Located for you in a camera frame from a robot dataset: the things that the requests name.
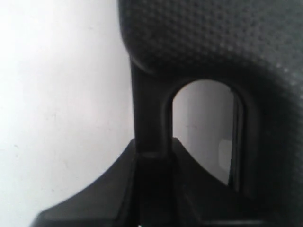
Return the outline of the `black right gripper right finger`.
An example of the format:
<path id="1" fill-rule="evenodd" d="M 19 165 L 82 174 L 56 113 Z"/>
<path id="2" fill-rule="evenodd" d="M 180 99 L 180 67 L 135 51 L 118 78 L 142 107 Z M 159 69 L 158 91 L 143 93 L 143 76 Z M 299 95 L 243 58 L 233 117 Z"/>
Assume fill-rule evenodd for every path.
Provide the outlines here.
<path id="1" fill-rule="evenodd" d="M 177 138 L 172 140 L 172 152 L 179 226 L 265 226 L 253 202 L 208 173 Z"/>

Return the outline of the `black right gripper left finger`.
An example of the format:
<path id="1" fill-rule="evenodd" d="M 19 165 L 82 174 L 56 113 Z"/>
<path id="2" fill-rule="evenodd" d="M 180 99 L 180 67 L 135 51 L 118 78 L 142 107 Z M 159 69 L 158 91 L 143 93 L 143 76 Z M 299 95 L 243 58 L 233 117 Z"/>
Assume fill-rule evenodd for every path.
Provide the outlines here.
<path id="1" fill-rule="evenodd" d="M 33 227 L 135 227 L 135 141 L 88 187 L 37 215 Z"/>

